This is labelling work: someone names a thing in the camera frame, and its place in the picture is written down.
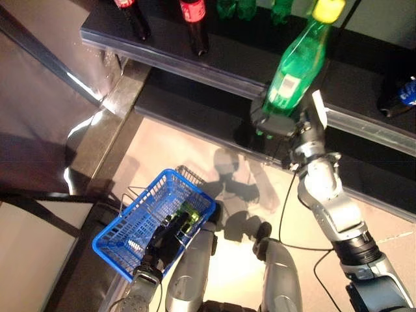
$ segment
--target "green plastic bottle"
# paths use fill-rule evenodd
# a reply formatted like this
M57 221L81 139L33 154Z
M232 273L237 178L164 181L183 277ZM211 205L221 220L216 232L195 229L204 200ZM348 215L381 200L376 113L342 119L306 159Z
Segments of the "green plastic bottle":
M236 0L216 0L216 10L221 20L232 18L236 7Z
M287 16L291 15L293 0L275 0L270 16L273 25L287 23Z
M263 110L289 116L317 76L325 59L331 24L337 20L345 0L318 0L307 27L284 52Z
M251 21L257 11L255 0L239 0L237 2L237 15L239 19Z

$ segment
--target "black shelf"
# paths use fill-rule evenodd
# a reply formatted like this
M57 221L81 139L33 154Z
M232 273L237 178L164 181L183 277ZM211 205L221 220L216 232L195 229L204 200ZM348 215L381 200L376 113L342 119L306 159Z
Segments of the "black shelf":
M81 27L81 36L88 44L252 99L273 78L280 55L306 21L290 16L287 24L275 27L270 11L263 8L250 22L220 21L215 2L206 3L210 51L202 58L190 51L178 1L140 1L152 29L146 42L135 38L111 0L99 2ZM392 68L416 68L412 51L352 31L339 34L335 27L331 33L328 60L312 86L322 90L331 109L329 125L416 156L416 110L390 120L376 109L384 75Z

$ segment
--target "beige floor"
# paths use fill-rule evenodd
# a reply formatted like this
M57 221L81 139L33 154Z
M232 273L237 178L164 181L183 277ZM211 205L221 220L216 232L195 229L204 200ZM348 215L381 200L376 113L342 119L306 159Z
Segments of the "beige floor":
M225 206L225 216L247 211L248 217L258 216L273 225L277 237L283 201L291 174L265 166L257 161L236 155L232 151L145 119L130 145L115 177L113 192L121 196L129 185L146 186L165 168L184 164L204 180L215 182L219 172L232 172L228 188L212 183L211 192L217 194ZM310 211L296 197L297 180L289 197L282 226L282 241L299 246L328 248L325 239ZM416 236L415 224L395 217L385 211L358 202L373 237L379 247L389 255L396 271L416 298ZM234 223L234 228L245 226ZM257 309L261 301L264 264L252 253L253 242L247 235L241 242L226 240L224 231L218 232L216 255L211 258L209 281L205 300L231 302ZM334 306L313 276L313 265L322 252L290 249L298 268L304 311L335 311ZM344 311L352 311L345 291L348 280L339 268L336 256L331 253L318 267L318 275ZM170 275L163 281L164 289ZM159 301L156 292L150 311L156 311ZM160 311L164 311L164 299Z

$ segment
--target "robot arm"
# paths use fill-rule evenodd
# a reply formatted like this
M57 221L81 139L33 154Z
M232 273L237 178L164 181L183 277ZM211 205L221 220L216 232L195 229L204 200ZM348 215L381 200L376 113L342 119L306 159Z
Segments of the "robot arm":
M314 105L301 114L291 153L300 166L299 200L312 210L351 280L347 291L359 312L413 308L413 302L387 256L379 251L359 207L345 194L337 174L339 154L325 154L322 123Z

